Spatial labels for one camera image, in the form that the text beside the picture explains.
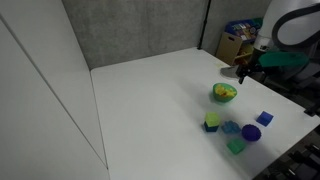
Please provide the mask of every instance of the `gray wall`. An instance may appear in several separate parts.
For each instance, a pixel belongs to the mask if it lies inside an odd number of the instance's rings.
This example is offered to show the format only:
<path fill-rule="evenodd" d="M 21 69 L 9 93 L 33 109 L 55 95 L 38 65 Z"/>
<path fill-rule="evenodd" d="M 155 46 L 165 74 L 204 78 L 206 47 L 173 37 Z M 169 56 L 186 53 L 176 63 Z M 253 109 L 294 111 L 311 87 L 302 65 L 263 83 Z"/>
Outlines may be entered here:
<path fill-rule="evenodd" d="M 207 0 L 62 1 L 91 69 L 197 46 L 207 4 Z M 269 2 L 213 0 L 204 49 L 214 54 L 228 21 L 263 16 Z"/>

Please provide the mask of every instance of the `green object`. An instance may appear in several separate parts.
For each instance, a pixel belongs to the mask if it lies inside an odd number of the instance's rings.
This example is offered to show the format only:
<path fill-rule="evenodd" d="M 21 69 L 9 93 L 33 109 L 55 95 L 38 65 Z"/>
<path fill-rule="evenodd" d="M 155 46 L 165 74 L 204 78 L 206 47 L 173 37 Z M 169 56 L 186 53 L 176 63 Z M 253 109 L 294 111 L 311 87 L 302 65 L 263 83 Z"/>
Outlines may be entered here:
<path fill-rule="evenodd" d="M 216 93 L 216 88 L 218 87 L 218 85 L 221 85 L 223 88 L 225 89 L 232 89 L 235 92 L 234 96 L 222 96 Z M 237 90 L 236 88 L 234 88 L 233 86 L 226 84 L 226 83 L 217 83 L 213 86 L 213 97 L 215 100 L 219 101 L 219 102 L 229 102 L 231 101 L 234 97 L 236 97 L 237 95 Z"/>
<path fill-rule="evenodd" d="M 269 52 L 259 58 L 262 67 L 304 66 L 309 58 L 301 52 Z"/>
<path fill-rule="evenodd" d="M 239 154 L 246 148 L 246 143 L 241 139 L 233 139 L 227 144 L 228 148 L 233 154 Z"/>
<path fill-rule="evenodd" d="M 220 117 L 217 113 L 208 112 L 205 117 L 208 127 L 214 127 L 220 125 Z"/>

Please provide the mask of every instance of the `purple ball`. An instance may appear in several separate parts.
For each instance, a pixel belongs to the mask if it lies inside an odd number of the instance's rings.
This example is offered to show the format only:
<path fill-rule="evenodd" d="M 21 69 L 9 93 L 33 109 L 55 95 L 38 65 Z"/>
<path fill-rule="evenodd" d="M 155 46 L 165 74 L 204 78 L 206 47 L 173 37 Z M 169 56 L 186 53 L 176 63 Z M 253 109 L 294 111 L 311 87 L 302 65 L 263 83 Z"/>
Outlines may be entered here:
<path fill-rule="evenodd" d="M 261 138 L 261 131 L 258 127 L 248 124 L 243 126 L 242 136 L 247 141 L 258 141 Z"/>

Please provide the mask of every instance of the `blue cube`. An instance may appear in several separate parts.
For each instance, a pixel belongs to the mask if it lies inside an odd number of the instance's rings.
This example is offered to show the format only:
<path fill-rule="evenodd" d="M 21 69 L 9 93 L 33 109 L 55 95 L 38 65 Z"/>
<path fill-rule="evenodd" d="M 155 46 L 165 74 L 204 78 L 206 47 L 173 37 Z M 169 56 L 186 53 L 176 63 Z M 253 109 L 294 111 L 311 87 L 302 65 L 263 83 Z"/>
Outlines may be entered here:
<path fill-rule="evenodd" d="M 265 111 L 261 113 L 261 115 L 258 117 L 257 122 L 264 125 L 268 126 L 268 124 L 271 122 L 273 116 Z"/>

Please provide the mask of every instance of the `cardboard box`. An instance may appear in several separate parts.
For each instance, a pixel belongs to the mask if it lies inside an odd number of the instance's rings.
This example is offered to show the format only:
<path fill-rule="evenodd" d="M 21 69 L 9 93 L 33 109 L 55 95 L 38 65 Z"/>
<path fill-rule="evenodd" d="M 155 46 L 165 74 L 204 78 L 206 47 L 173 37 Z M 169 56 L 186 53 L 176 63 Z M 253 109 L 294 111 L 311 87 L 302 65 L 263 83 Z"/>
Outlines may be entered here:
<path fill-rule="evenodd" d="M 243 43 L 243 40 L 229 33 L 222 33 L 216 57 L 228 65 L 232 66 L 239 61 L 249 61 L 253 52 L 250 43 Z"/>

